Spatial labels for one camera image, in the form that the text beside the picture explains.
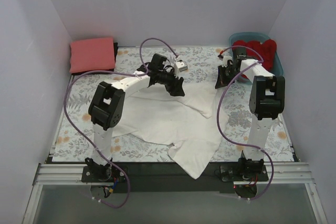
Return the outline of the white t shirt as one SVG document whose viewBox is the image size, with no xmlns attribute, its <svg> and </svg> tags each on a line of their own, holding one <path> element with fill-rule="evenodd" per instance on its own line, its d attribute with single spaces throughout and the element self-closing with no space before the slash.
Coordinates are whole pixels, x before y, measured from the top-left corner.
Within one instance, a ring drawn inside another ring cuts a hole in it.
<svg viewBox="0 0 336 224">
<path fill-rule="evenodd" d="M 212 83 L 185 83 L 183 90 L 185 96 L 173 97 L 154 85 L 129 96 L 113 136 L 131 133 L 146 142 L 170 146 L 169 157 L 197 179 L 222 141 L 217 122 L 226 124 L 229 116 L 220 112 L 216 117 L 222 91 Z"/>
</svg>

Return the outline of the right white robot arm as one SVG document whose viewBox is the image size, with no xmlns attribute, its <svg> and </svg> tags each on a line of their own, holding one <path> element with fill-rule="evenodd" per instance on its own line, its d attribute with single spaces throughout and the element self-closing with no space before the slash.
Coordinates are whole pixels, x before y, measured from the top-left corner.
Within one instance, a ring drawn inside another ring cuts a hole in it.
<svg viewBox="0 0 336 224">
<path fill-rule="evenodd" d="M 239 76 L 245 75 L 252 83 L 249 98 L 252 123 L 248 142 L 237 143 L 223 136 L 228 142 L 244 147 L 234 172 L 248 181 L 263 171 L 264 148 L 270 128 L 285 107 L 285 78 L 266 70 L 262 66 L 264 59 L 254 49 L 247 46 L 231 46 L 230 49 L 232 56 L 225 56 L 218 66 L 215 89 L 225 88 L 220 98 L 222 102 L 229 86 Z"/>
</svg>

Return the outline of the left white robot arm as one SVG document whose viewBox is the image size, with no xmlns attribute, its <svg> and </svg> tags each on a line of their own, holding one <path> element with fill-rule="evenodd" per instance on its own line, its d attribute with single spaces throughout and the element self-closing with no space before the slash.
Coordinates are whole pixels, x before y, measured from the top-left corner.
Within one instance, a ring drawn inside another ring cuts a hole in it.
<svg viewBox="0 0 336 224">
<path fill-rule="evenodd" d="M 178 75 L 188 69 L 187 63 L 177 60 L 166 66 L 167 61 L 167 57 L 154 54 L 152 60 L 139 67 L 133 76 L 113 83 L 99 83 L 88 110 L 93 124 L 95 146 L 92 156 L 85 159 L 98 181 L 106 182 L 111 178 L 112 170 L 108 161 L 111 160 L 112 134 L 121 120 L 126 98 L 157 83 L 164 85 L 173 97 L 185 96 L 182 87 L 184 79 Z"/>
</svg>

